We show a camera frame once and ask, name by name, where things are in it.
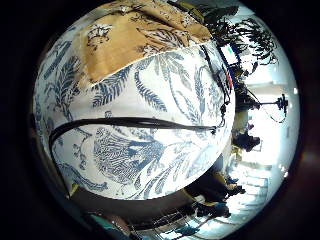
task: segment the leaf pattern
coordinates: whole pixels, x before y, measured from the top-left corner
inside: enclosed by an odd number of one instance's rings
[[[204,89],[201,83],[201,72],[203,69],[204,69],[204,66],[200,67],[199,69],[196,68],[195,76],[194,76],[195,90],[196,90],[197,98],[199,100],[199,109],[200,109],[201,115],[204,113],[205,107],[206,107],[206,102],[204,98]]]
[[[50,77],[50,75],[52,74],[52,72],[57,68],[57,66],[61,62],[63,56],[66,54],[66,52],[70,48],[70,46],[71,46],[71,42],[66,41],[62,44],[57,44],[56,47],[52,50],[51,54],[48,57],[50,57],[54,53],[56,53],[57,56],[54,59],[54,61],[51,63],[51,65],[48,67],[46,72],[44,73],[44,75],[43,75],[44,80],[48,79]]]
[[[166,182],[166,180],[167,180],[167,178],[168,178],[168,176],[170,174],[170,170],[171,170],[171,168],[169,168],[167,171],[165,171],[164,175],[158,181],[158,183],[157,183],[157,185],[155,187],[155,192],[157,194],[162,193],[162,189],[163,189],[164,184],[165,184],[165,182]]]
[[[164,46],[164,50],[176,49],[180,47],[187,47],[181,40],[182,32],[179,30],[172,29],[171,31],[166,29],[153,29],[146,30],[137,28],[146,38],[150,38],[152,42]]]
[[[130,66],[126,67],[95,85],[92,91],[97,92],[93,98],[92,107],[108,104],[118,97],[125,88],[130,69]]]
[[[134,74],[134,80],[136,82],[136,86],[138,88],[138,91],[140,95],[146,100],[146,102],[152,106],[153,108],[159,110],[159,111],[167,111],[167,108],[165,104],[162,102],[162,100],[153,93],[150,89],[146,88],[139,78],[139,72],[136,72]]]
[[[79,69],[79,60],[72,56],[62,67],[59,77],[54,84],[56,105],[59,107],[64,116],[71,121],[72,116],[69,111],[69,105],[75,95],[79,93],[74,82],[75,74]]]
[[[192,102],[186,98],[180,91],[177,91],[177,93],[184,99],[184,102],[187,105],[187,112],[183,112],[183,114],[188,118],[193,124],[200,125],[202,122],[202,119],[196,110],[196,108],[192,105]]]

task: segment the person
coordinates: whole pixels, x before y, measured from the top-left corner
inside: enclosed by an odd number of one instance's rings
[[[212,172],[209,168],[200,178],[185,187],[192,196],[203,196],[206,203],[223,203],[227,198],[244,193],[242,186],[228,184],[220,172]]]
[[[206,206],[203,204],[197,203],[195,206],[197,209],[197,217],[204,217],[210,215],[212,218],[216,217],[225,217],[228,218],[231,216],[229,208],[226,203],[220,202],[213,206]]]
[[[260,109],[260,104],[254,100],[249,94],[247,87],[243,82],[238,83],[235,89],[236,95],[236,113],[254,109]]]
[[[260,144],[259,137],[253,137],[248,134],[248,131],[245,133],[239,133],[232,139],[232,144],[245,149],[247,152],[250,152],[255,146]]]

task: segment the black cable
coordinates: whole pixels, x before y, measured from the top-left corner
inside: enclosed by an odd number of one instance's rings
[[[210,57],[209,57],[209,54],[208,54],[208,52],[207,52],[207,49],[206,49],[206,47],[203,46],[203,45],[201,45],[200,48],[201,48],[201,50],[202,50],[202,51],[204,52],[204,54],[205,54],[205,59],[206,59],[206,61],[208,62],[210,72],[211,72],[211,74],[212,74],[212,76],[213,76],[213,75],[214,75],[214,70],[213,70],[213,67],[212,67],[212,65],[211,65],[211,61],[210,61]],[[216,81],[216,82],[217,82],[217,85],[218,85],[218,87],[219,87],[219,88],[222,90],[222,92],[223,92],[223,104],[222,104],[222,106],[220,107],[221,122],[220,122],[219,125],[216,127],[216,129],[225,126],[225,113],[226,113],[226,110],[227,110],[227,109],[226,109],[226,108],[227,108],[226,105],[228,105],[228,104],[230,103],[230,95],[229,95],[229,93],[228,93],[228,90],[225,89],[225,87],[224,87],[224,85],[223,85],[223,83],[222,83],[222,80],[221,80],[221,78],[220,78],[219,75],[217,75],[217,79],[218,79],[218,81]]]

